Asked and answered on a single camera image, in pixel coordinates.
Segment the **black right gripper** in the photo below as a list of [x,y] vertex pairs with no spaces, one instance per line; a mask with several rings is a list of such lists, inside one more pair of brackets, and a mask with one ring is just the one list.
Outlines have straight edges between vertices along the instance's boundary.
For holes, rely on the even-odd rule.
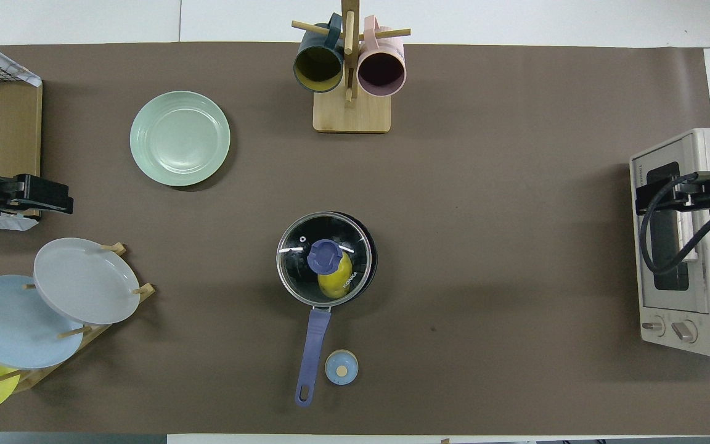
[[[635,213],[645,216],[649,213],[676,211],[691,213],[699,210],[710,211],[710,193],[706,183],[710,181],[710,173],[691,173],[679,179],[660,179],[646,183],[635,189]],[[653,198],[664,191],[656,205]]]

